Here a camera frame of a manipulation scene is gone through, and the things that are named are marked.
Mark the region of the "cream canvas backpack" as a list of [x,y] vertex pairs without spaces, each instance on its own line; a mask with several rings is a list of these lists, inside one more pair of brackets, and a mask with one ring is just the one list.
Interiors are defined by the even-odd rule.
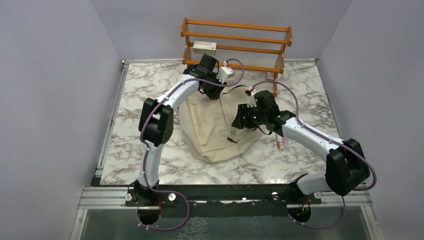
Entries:
[[263,136],[257,128],[232,127],[238,106],[249,101],[246,90],[245,85],[226,87],[218,99],[196,92],[179,106],[183,139],[195,159],[209,163],[230,160]]

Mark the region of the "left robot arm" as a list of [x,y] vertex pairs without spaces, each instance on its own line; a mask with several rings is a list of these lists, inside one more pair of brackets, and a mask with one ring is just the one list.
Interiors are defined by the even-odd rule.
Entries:
[[180,80],[158,98],[147,98],[142,107],[138,130],[145,144],[142,167],[134,182],[134,196],[144,205],[152,205],[158,197],[159,165],[165,143],[174,131],[174,111],[195,92],[218,99],[234,71],[224,61],[204,54],[198,64],[188,66]]

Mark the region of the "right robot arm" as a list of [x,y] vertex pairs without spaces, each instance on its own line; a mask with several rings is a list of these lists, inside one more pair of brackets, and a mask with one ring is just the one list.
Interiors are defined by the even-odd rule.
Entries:
[[245,94],[249,97],[248,102],[238,105],[232,127],[265,127],[269,134],[294,140],[325,161],[324,171],[305,174],[291,182],[288,196],[292,202],[300,204],[316,192],[346,196],[370,177],[371,171],[364,161],[362,147],[355,139],[333,138],[302,123],[296,114],[280,110],[268,90],[246,90]]

